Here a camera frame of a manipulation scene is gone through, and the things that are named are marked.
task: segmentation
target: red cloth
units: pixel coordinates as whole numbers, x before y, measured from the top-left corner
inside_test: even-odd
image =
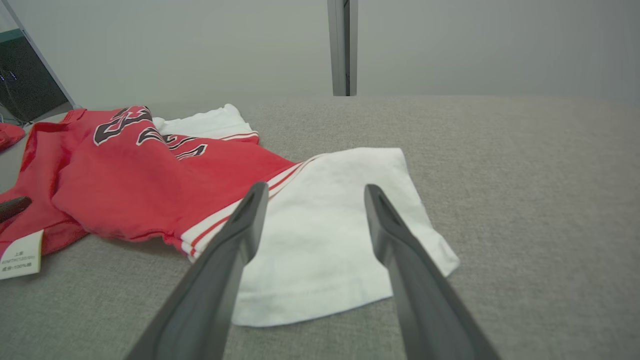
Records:
[[[0,123],[0,151],[8,149],[24,138],[24,130],[16,125]]]
[[[161,136],[143,106],[74,110],[59,124],[38,122],[17,184],[0,194],[0,202],[28,196],[33,203],[0,224],[0,256],[41,229],[43,254],[86,233],[161,236],[182,250],[180,236],[191,226],[294,165],[242,140]]]

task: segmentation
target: white fabric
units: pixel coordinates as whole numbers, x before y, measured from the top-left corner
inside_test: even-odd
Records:
[[[240,116],[240,111],[231,104],[184,119],[165,120],[154,117],[153,122],[161,135],[220,139],[253,132],[251,126]]]
[[[240,283],[235,324],[300,322],[392,296],[387,269],[371,247],[364,208],[369,183],[387,194],[445,276],[459,265],[432,228],[400,149],[358,148],[303,165],[269,194],[260,247]]]

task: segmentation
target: red fabric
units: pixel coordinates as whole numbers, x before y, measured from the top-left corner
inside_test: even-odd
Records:
[[[0,124],[0,151],[8,149],[24,138],[24,130],[16,125]]]
[[[180,235],[192,225],[294,165],[238,140],[162,137],[143,106],[74,110],[59,124],[36,123],[17,184],[0,195],[0,202],[28,196],[33,203],[0,224],[0,255],[41,229],[43,254],[86,233],[161,236],[180,250]]]

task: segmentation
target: gray wall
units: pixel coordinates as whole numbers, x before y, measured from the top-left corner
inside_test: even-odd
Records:
[[[326,2],[9,2],[87,108],[332,94]]]
[[[640,104],[638,0],[362,0],[358,95]]]

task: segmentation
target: gray tabletop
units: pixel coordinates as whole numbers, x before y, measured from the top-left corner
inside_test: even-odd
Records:
[[[640,110],[588,99],[228,101],[293,161],[400,147],[461,266],[450,282],[506,359],[640,358]],[[166,119],[224,105],[148,104]],[[0,155],[0,191],[24,140]],[[188,269],[162,241],[87,236],[0,281],[0,359],[121,359]],[[227,359],[402,359],[393,300],[268,329]]]

